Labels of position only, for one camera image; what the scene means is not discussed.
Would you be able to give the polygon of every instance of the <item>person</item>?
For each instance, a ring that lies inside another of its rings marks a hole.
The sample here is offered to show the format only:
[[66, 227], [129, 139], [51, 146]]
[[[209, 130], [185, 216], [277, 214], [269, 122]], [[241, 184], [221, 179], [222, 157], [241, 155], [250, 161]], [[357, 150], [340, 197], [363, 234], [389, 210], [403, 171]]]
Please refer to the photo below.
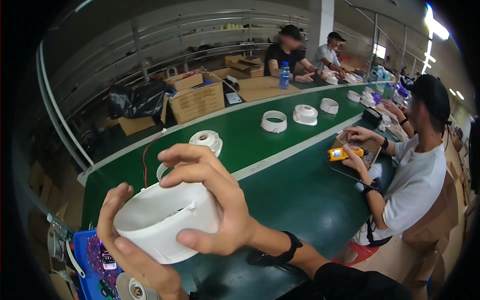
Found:
[[[354, 242], [381, 246], [428, 212], [440, 194], [445, 179], [442, 134], [445, 125], [450, 123], [449, 116], [450, 103], [445, 87], [434, 76], [422, 75], [412, 87], [412, 98], [408, 105], [408, 122], [417, 131], [411, 139], [394, 143], [363, 127], [346, 129], [349, 140], [372, 139], [399, 162], [384, 195], [370, 187], [364, 189], [372, 215], [356, 233]], [[356, 170], [364, 183], [377, 185], [362, 159], [347, 146], [345, 151], [349, 158], [342, 163]]]
[[[201, 182], [214, 194], [223, 210], [217, 233], [185, 229], [176, 236], [180, 244], [200, 253], [220, 255], [229, 255], [241, 246], [250, 245], [261, 251], [262, 257], [288, 262], [303, 270], [314, 280], [325, 299], [410, 299], [409, 293], [393, 279], [378, 272], [363, 272], [332, 263], [306, 241], [257, 222], [249, 215], [238, 182], [210, 148], [176, 144], [160, 152], [158, 159], [168, 167], [175, 166], [162, 178], [160, 186], [168, 188], [181, 182]], [[113, 228], [115, 214], [132, 195], [133, 187], [125, 182], [107, 193], [98, 218], [98, 238], [124, 272], [154, 289], [163, 300], [189, 299], [181, 287], [180, 275], [172, 266], [158, 264]]]
[[[299, 50], [305, 43], [300, 30], [294, 25], [287, 25], [282, 28], [278, 41], [271, 44], [265, 54], [264, 76], [280, 77], [280, 67], [283, 62], [288, 62], [290, 67], [290, 80], [297, 82], [312, 82], [312, 76], [315, 74], [321, 78], [326, 78], [326, 73], [314, 67]], [[294, 75], [295, 65], [300, 62], [306, 74]]]
[[345, 42], [345, 38], [338, 32], [331, 32], [328, 35], [327, 43], [318, 47], [313, 63], [320, 70], [333, 70], [338, 72], [341, 78], [345, 78], [345, 71], [340, 67], [340, 62], [334, 51], [341, 42]]
[[382, 104], [385, 106], [385, 109], [390, 111], [396, 116], [396, 119], [398, 120], [398, 123], [402, 127], [402, 129], [405, 131], [405, 133], [408, 135], [409, 138], [412, 138], [413, 135], [415, 134], [415, 131], [413, 128], [410, 126], [410, 123], [408, 122], [408, 117], [407, 117], [407, 110], [408, 108], [400, 104], [400, 107], [398, 107], [395, 103], [393, 103], [389, 99], [382, 99]]

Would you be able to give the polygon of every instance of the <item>black t-shirt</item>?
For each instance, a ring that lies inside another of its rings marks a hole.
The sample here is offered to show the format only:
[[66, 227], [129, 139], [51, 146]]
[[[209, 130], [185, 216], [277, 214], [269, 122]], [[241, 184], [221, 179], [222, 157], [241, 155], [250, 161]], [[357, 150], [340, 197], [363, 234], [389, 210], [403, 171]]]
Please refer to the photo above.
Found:
[[319, 291], [315, 299], [412, 299], [401, 284], [383, 274], [363, 272], [336, 263], [321, 266], [313, 281]]
[[271, 44], [267, 49], [267, 53], [265, 54], [264, 76], [270, 76], [270, 70], [268, 69], [269, 60], [278, 61], [279, 68], [283, 65], [284, 61], [288, 62], [290, 72], [293, 73], [295, 64], [304, 58], [305, 56], [300, 50], [292, 50], [290, 51], [290, 54], [287, 54], [280, 48], [279, 44]]

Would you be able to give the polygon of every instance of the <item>workbench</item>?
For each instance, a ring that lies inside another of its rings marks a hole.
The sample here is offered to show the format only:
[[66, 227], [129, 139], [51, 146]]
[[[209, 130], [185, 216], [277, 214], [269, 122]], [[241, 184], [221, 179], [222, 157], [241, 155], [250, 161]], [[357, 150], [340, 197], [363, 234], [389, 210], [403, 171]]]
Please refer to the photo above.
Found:
[[[355, 123], [373, 129], [361, 120], [365, 106], [347, 99], [348, 90], [361, 94], [373, 84], [339, 85], [275, 99], [244, 103], [239, 109], [213, 115], [189, 126], [182, 126], [155, 141], [145, 155], [147, 183], [158, 182], [156, 155], [175, 143], [187, 143], [201, 130], [216, 131], [224, 145], [219, 156], [227, 170], [239, 180], [251, 216], [278, 230], [288, 230], [315, 247], [328, 259], [343, 248], [369, 216], [365, 198], [354, 187], [355, 181], [331, 170], [324, 162], [337, 132]], [[322, 98], [339, 103], [336, 115], [323, 113]], [[318, 124], [295, 123], [296, 105], [308, 104], [319, 111]], [[260, 127], [264, 112], [279, 110], [288, 117], [287, 130], [265, 132]], [[378, 133], [397, 139], [388, 131]], [[96, 226], [107, 191], [123, 181], [138, 192], [144, 185], [142, 154], [146, 145], [133, 149], [88, 175], [84, 193], [82, 228]], [[330, 162], [344, 172], [353, 171], [340, 162]], [[390, 184], [395, 164], [380, 153], [383, 190]], [[208, 294], [212, 299], [275, 299], [306, 279], [300, 272], [278, 267], [250, 266], [245, 257], [250, 248], [230, 256], [197, 254], [173, 265], [182, 277], [184, 289]]]

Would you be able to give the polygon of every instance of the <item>red stool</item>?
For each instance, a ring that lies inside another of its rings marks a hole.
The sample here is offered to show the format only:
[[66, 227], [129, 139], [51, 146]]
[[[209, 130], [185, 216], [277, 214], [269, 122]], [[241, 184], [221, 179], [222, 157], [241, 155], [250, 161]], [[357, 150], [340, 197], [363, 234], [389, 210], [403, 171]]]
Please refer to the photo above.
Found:
[[[347, 267], [350, 267], [354, 264], [358, 264], [358, 263], [363, 262], [364, 260], [366, 260], [367, 258], [372, 256], [375, 252], [377, 252], [378, 249], [380, 249], [380, 247], [361, 246], [361, 245], [358, 245], [357, 243], [354, 243], [352, 241], [349, 241], [347, 243], [347, 246], [350, 247], [353, 251], [355, 251], [357, 253], [357, 258], [353, 262], [350, 262], [350, 263], [346, 264], [345, 266], [347, 266]], [[337, 264], [342, 264], [336, 258], [333, 258], [332, 262], [337, 263]]]

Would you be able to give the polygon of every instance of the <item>black cap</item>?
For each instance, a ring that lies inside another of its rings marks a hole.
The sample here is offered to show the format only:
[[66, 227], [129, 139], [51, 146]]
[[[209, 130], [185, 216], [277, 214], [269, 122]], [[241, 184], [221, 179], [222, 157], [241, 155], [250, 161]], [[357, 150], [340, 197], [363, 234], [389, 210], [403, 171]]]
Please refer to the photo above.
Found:
[[336, 31], [333, 31], [333, 32], [329, 33], [328, 38], [336, 38], [336, 39], [341, 40], [342, 42], [346, 41], [346, 39]]
[[284, 36], [291, 36], [292, 38], [296, 39], [299, 42], [305, 41], [305, 39], [300, 33], [300, 30], [294, 25], [284, 26], [280, 31], [280, 34]]
[[410, 88], [412, 95], [423, 100], [429, 113], [444, 124], [450, 125], [450, 101], [444, 85], [435, 76], [422, 75]]

